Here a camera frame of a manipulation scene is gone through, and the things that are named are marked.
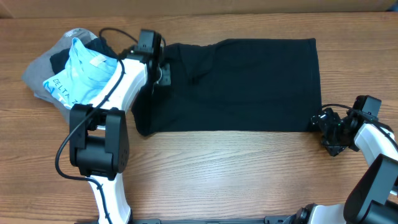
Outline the black t-shirt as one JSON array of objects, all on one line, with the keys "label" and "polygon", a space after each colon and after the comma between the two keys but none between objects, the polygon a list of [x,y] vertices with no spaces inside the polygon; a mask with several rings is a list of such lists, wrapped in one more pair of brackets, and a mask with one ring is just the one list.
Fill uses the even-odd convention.
[{"label": "black t-shirt", "polygon": [[167,86],[146,84],[132,106],[139,134],[311,132],[322,97],[315,39],[227,39],[165,48]]}]

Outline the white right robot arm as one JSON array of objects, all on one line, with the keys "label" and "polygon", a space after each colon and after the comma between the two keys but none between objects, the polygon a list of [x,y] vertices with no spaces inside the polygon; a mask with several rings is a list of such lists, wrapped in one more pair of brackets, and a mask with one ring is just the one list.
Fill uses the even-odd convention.
[{"label": "white right robot arm", "polygon": [[347,107],[340,118],[332,104],[323,105],[313,122],[321,128],[328,150],[350,148],[363,154],[369,166],[346,202],[337,205],[309,204],[286,223],[397,223],[397,143],[392,129],[381,122],[374,109]]}]

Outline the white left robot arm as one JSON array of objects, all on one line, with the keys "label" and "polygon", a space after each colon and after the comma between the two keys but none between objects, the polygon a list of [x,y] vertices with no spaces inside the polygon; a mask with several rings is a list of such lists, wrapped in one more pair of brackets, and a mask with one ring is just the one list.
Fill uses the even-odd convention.
[{"label": "white left robot arm", "polygon": [[118,62],[114,75],[88,105],[70,112],[70,163],[88,182],[98,208],[97,223],[132,223],[123,171],[129,159],[126,111],[151,84],[170,82],[163,71],[164,44],[138,44]]}]

